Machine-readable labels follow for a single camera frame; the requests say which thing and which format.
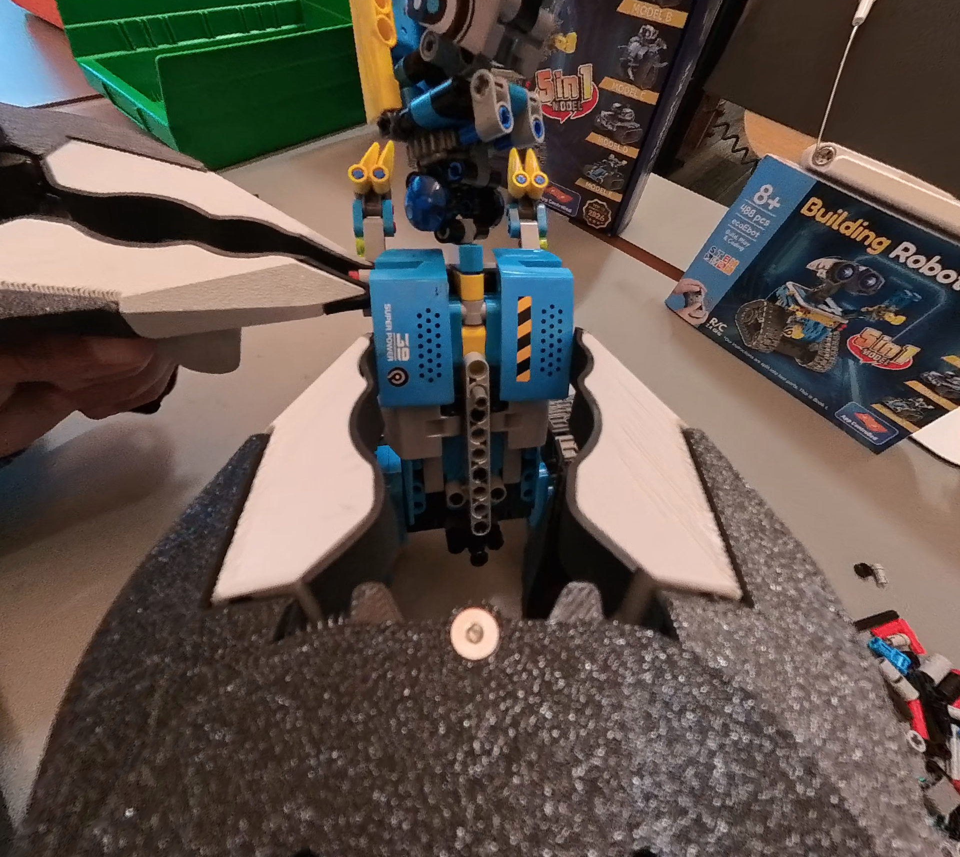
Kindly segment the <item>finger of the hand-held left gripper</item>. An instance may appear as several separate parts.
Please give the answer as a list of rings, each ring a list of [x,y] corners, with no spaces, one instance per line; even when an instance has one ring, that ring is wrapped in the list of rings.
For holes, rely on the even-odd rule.
[[[38,217],[2,225],[1,257],[2,343],[142,337],[203,373],[239,367],[245,328],[317,318],[366,297],[359,280],[291,256],[126,245]]]
[[[190,207],[214,221],[253,222],[277,230],[281,244],[258,243],[253,252],[295,254],[294,239],[319,249],[320,258],[331,267],[366,268],[368,263],[354,252],[256,195],[203,167],[174,163],[121,148],[89,141],[67,141],[43,159],[50,182],[66,191],[92,196],[133,196],[168,201]]]

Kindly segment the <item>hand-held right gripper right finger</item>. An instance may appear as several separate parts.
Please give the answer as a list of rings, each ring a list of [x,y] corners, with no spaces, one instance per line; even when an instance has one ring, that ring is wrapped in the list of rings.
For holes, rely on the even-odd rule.
[[[660,591],[744,603],[684,422],[589,333],[570,393],[549,409],[540,616],[650,624]]]

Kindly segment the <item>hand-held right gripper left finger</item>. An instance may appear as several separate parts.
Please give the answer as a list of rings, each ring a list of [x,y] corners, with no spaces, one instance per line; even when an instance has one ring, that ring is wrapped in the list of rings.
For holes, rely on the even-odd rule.
[[[274,420],[226,549],[214,604],[292,595],[345,607],[388,579],[400,534],[376,449],[373,339],[357,338]]]

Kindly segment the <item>blue tracked toy robot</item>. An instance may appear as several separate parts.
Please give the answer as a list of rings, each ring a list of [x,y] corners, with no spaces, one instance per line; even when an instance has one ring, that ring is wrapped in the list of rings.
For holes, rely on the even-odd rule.
[[[349,0],[366,119],[351,166],[368,277],[377,458],[402,534],[475,566],[556,487],[549,405],[569,391],[573,276],[548,250],[530,89],[557,0]]]

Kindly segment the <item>person's left hand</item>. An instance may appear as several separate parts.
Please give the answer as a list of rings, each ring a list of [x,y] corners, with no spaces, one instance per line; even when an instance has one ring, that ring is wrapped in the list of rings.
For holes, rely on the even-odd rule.
[[[142,337],[42,335],[2,342],[1,458],[6,463],[70,415],[154,409],[178,365]]]

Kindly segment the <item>green plastic bin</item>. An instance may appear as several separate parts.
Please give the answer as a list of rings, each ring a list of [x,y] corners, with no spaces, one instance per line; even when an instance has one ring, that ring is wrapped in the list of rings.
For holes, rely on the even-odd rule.
[[[211,169],[360,127],[349,0],[55,0],[87,82]]]

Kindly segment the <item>blue toy kit booklet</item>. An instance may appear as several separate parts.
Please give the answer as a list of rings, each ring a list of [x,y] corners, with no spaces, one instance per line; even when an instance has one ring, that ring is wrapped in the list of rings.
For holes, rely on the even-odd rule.
[[[958,466],[958,237],[767,155],[666,298],[880,453]]]

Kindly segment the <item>pile of small brick pieces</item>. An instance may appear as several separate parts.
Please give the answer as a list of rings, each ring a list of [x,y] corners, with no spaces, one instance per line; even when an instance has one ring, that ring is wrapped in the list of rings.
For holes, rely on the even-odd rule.
[[[880,611],[853,625],[906,726],[907,745],[921,762],[919,782],[928,807],[948,822],[958,816],[958,668],[927,649],[898,611]]]

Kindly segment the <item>dark toy kit box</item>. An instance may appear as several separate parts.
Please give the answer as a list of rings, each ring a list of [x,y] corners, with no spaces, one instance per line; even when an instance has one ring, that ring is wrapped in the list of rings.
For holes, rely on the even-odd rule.
[[[546,122],[546,203],[618,235],[723,0],[562,0],[531,80]]]

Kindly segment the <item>white gooseneck stalk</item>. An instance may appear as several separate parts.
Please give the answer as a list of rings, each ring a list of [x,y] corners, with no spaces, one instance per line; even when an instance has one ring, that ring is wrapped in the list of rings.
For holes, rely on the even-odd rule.
[[[820,153],[820,147],[822,146],[827,123],[830,119],[830,115],[833,110],[834,100],[839,87],[839,83],[844,73],[844,69],[846,66],[849,53],[858,35],[858,30],[866,22],[876,1],[877,0],[857,0],[856,9],[850,20],[850,30],[846,39],[846,45],[844,47],[842,56],[839,60],[838,67],[834,76],[834,80],[829,91],[829,96],[827,98],[826,105],[822,114],[822,120],[820,123],[817,140],[815,143],[815,151],[814,151],[815,155],[818,155]]]

